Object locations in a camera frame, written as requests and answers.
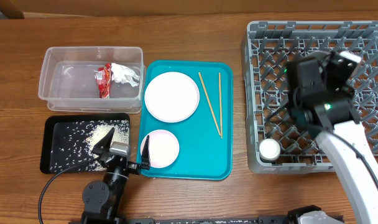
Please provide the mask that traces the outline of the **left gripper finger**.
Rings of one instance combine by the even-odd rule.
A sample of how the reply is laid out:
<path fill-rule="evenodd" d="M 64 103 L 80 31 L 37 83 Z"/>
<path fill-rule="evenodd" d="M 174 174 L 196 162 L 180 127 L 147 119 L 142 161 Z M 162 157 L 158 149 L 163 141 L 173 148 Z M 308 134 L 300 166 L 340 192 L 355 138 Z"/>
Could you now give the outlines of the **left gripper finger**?
<path fill-rule="evenodd" d="M 109 132 L 93 146 L 92 152 L 109 152 L 114 130 L 115 128 L 112 127 Z"/>
<path fill-rule="evenodd" d="M 150 136 L 147 135 L 145 138 L 144 147 L 142 148 L 141 169 L 144 169 L 144 170 L 150 169 L 149 140 L 150 140 Z"/>

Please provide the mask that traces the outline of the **small pink bowl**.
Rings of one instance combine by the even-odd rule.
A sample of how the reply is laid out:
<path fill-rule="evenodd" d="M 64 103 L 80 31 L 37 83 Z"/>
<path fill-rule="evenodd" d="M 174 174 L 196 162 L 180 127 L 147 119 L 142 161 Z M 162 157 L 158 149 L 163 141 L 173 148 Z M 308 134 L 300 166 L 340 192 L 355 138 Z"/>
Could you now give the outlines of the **small pink bowl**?
<path fill-rule="evenodd" d="M 165 168 L 173 164 L 180 151 L 179 142 L 175 135 L 170 131 L 158 129 L 150 132 L 148 136 L 150 166 Z"/>

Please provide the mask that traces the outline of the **rice grains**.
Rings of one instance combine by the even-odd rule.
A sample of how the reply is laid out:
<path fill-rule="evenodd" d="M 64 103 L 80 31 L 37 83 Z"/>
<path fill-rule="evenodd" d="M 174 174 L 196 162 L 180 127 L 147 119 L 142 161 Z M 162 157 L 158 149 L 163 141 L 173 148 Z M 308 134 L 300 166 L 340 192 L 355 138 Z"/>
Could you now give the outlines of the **rice grains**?
<path fill-rule="evenodd" d="M 129 143 L 129 121 L 73 121 L 57 123 L 53 128 L 49 171 L 57 173 L 97 158 L 93 146 L 114 127 L 113 140 Z"/>

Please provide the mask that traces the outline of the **red snack wrapper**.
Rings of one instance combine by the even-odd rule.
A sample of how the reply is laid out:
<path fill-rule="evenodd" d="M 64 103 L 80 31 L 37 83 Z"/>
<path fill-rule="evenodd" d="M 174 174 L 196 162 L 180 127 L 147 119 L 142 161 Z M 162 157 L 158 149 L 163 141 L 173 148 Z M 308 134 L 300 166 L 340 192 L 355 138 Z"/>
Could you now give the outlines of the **red snack wrapper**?
<path fill-rule="evenodd" d="M 100 98 L 109 98 L 111 90 L 111 64 L 99 67 L 94 73 Z"/>

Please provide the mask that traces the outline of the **large pink plate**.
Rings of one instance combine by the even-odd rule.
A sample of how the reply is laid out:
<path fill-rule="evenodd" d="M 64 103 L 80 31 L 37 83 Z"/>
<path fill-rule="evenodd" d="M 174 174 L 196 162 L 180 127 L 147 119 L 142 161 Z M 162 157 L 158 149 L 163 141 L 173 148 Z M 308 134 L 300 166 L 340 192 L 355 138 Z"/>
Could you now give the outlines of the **large pink plate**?
<path fill-rule="evenodd" d="M 180 72 L 165 72 L 153 78 L 145 89 L 145 107 L 157 120 L 178 123 L 189 118 L 200 102 L 195 81 Z"/>

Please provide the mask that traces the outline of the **white tissue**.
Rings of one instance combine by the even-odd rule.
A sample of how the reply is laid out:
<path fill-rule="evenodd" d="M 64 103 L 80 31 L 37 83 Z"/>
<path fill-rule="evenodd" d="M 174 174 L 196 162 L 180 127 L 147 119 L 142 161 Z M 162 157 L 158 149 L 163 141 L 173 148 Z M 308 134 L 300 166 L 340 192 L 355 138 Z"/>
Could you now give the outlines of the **white tissue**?
<path fill-rule="evenodd" d="M 112 81 L 115 83 L 128 83 L 131 87 L 139 85 L 140 76 L 131 68 L 124 65 L 111 64 Z"/>

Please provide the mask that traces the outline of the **white cup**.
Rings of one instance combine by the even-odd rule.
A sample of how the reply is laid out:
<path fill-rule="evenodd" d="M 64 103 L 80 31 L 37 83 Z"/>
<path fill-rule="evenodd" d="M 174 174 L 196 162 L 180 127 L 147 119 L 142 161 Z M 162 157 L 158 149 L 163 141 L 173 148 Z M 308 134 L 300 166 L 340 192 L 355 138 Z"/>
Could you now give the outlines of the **white cup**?
<path fill-rule="evenodd" d="M 276 161 L 280 156 L 280 144 L 271 138 L 259 143 L 260 158 L 264 161 Z"/>

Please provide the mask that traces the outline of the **wooden chopstick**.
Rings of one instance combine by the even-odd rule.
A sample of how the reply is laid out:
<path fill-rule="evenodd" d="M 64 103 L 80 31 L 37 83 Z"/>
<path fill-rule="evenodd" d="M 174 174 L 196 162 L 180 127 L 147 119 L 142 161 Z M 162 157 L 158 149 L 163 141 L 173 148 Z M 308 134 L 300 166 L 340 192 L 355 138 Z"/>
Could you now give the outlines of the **wooden chopstick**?
<path fill-rule="evenodd" d="M 222 88 L 221 88 L 221 73 L 218 73 L 219 86 L 219 121 L 220 121 L 220 137 L 223 138 L 223 105 L 222 105 Z"/>
<path fill-rule="evenodd" d="M 215 126 L 216 126 L 217 132 L 218 132 L 219 136 L 220 136 L 221 139 L 222 139 L 222 134 L 221 134 L 220 128 L 219 128 L 219 126 L 218 126 L 218 122 L 217 122 L 217 120 L 216 120 L 216 116 L 215 116 L 215 113 L 214 113 L 214 111 L 213 111 L 213 107 L 212 107 L 212 104 L 211 104 L 211 102 L 210 102 L 210 98 L 209 98 L 209 96 L 208 96 L 208 92 L 207 92 L 207 89 L 206 89 L 206 86 L 205 86 L 205 83 L 204 83 L 204 80 L 203 80 L 203 77 L 202 77 L 201 72 L 198 72 L 198 76 L 199 76 L 199 78 L 200 78 L 200 82 L 201 82 L 201 85 L 202 85 L 202 87 L 203 87 L 203 91 L 204 91 L 204 94 L 205 94 L 205 97 L 206 97 L 206 100 L 207 100 L 207 103 L 208 103 L 208 106 L 209 106 L 209 109 L 210 109 L 211 116 L 212 116 L 213 121 L 214 121 L 214 124 L 215 124 Z"/>

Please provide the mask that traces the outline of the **grey bowl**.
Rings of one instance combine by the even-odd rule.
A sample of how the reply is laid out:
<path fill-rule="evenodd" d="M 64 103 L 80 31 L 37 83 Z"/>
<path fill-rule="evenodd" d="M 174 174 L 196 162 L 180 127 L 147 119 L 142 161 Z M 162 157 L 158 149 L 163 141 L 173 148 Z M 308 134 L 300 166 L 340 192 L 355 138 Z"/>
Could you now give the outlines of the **grey bowl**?
<path fill-rule="evenodd" d="M 325 60 L 328 60 L 330 55 L 331 55 L 331 52 L 317 50 L 309 54 L 306 54 L 303 59 L 309 59 L 313 57 L 319 60 L 320 62 L 324 62 Z"/>

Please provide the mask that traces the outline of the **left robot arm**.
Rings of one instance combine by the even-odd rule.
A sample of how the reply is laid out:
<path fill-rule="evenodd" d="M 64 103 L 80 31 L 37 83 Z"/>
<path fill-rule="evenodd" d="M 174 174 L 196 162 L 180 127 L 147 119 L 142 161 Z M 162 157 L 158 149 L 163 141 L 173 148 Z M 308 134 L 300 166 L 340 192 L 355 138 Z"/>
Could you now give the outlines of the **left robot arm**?
<path fill-rule="evenodd" d="M 143 170 L 150 169 L 149 140 L 145 146 L 140 163 L 129 160 L 131 148 L 123 142 L 113 141 L 114 128 L 93 146 L 93 154 L 98 162 L 106 168 L 103 180 L 89 183 L 83 190 L 84 211 L 82 223 L 129 223 L 119 213 L 124 188 L 131 174 L 141 175 Z"/>

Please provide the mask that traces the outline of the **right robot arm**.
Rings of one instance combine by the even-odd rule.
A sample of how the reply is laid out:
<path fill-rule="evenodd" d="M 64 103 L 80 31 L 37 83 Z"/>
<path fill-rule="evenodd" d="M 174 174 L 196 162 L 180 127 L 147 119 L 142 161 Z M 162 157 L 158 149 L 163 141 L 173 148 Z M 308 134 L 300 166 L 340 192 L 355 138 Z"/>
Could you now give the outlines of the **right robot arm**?
<path fill-rule="evenodd" d="M 328 157 L 358 223 L 378 223 L 378 163 L 347 81 L 362 58 L 351 52 L 314 52 L 285 64 L 288 113 Z"/>

